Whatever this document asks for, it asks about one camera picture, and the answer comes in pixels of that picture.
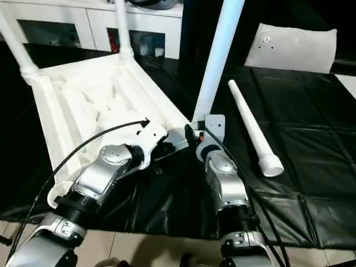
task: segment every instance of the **white tube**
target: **white tube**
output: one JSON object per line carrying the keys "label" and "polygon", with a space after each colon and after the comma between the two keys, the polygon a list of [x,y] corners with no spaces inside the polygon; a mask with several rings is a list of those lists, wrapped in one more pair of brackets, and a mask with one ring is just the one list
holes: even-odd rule
{"label": "white tube", "polygon": [[8,47],[14,55],[17,63],[20,66],[22,76],[32,74],[38,71],[38,67],[32,62],[25,47],[18,40],[10,25],[6,21],[5,15],[0,10],[0,33],[4,37]]}
{"label": "white tube", "polygon": [[224,0],[192,122],[210,114],[245,0]]}
{"label": "white tube", "polygon": [[274,177],[281,174],[284,171],[283,165],[269,146],[236,82],[230,80],[229,87],[250,135],[252,144],[257,152],[259,158],[258,164],[263,175],[266,177]]}
{"label": "white tube", "polygon": [[120,40],[120,57],[123,59],[133,58],[134,52],[130,43],[130,35],[127,28],[125,0],[116,0],[116,18],[118,37]]}

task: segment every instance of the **black tablecloth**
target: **black tablecloth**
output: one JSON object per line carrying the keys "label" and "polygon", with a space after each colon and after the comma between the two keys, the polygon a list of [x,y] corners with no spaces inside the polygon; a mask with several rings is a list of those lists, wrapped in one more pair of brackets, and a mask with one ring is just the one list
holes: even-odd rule
{"label": "black tablecloth", "polygon": [[[107,53],[30,45],[40,67]],[[5,44],[2,55],[3,132],[0,219],[24,217],[51,172],[31,88]],[[203,66],[139,58],[140,65],[192,118]],[[285,167],[265,178],[227,86],[235,79],[266,138]],[[286,245],[356,249],[356,100],[333,75],[227,66],[212,113],[226,116],[225,144],[258,193]],[[46,196],[35,214],[49,210]],[[204,170],[184,149],[118,183],[93,227],[104,230],[216,239]],[[275,240],[258,209],[263,228]]]}

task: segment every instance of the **white panel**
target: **white panel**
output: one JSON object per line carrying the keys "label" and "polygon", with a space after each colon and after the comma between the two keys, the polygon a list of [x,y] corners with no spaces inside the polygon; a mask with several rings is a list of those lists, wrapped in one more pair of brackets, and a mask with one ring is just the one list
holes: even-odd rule
{"label": "white panel", "polygon": [[307,31],[260,23],[245,65],[329,73],[336,41],[336,29]]}
{"label": "white panel", "polygon": [[166,18],[166,58],[179,59],[181,28],[181,18]]}
{"label": "white panel", "polygon": [[84,8],[23,3],[7,3],[6,5],[14,19],[73,23],[82,48],[95,49],[88,17]]}

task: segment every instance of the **white pole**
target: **white pole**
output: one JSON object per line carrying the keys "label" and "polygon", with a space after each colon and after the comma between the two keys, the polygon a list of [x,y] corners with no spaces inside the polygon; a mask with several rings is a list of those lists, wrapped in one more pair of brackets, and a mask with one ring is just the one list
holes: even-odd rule
{"label": "white pole", "polygon": [[283,165],[269,146],[236,82],[230,80],[229,87],[259,157],[259,165],[263,175],[274,177],[281,174],[284,171]]}
{"label": "white pole", "polygon": [[0,33],[4,37],[12,54],[20,66],[22,76],[30,75],[38,71],[38,67],[32,62],[25,47],[18,40],[10,25],[6,21],[5,15],[0,10]]}
{"label": "white pole", "polygon": [[245,0],[224,0],[192,122],[210,114]]}
{"label": "white pole", "polygon": [[125,0],[115,0],[118,37],[120,40],[120,57],[123,59],[133,58],[134,52],[130,43],[130,35],[127,28]]}

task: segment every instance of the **cabinet door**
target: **cabinet door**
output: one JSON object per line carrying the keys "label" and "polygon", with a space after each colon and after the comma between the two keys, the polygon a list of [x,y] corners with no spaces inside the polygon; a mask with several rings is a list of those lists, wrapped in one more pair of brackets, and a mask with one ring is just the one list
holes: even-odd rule
{"label": "cabinet door", "polygon": [[96,49],[84,8],[24,3],[1,3],[0,7],[24,43]]}
{"label": "cabinet door", "polygon": [[[114,11],[103,11],[88,9],[88,17],[92,29],[95,45],[98,50],[113,51],[113,45],[120,45],[117,42],[117,22]],[[135,53],[140,52],[139,42],[147,43],[146,47],[153,51],[151,44],[155,43],[165,51],[169,50],[166,39],[166,17],[153,16],[150,14],[128,13],[127,26],[130,30],[131,46]]]}

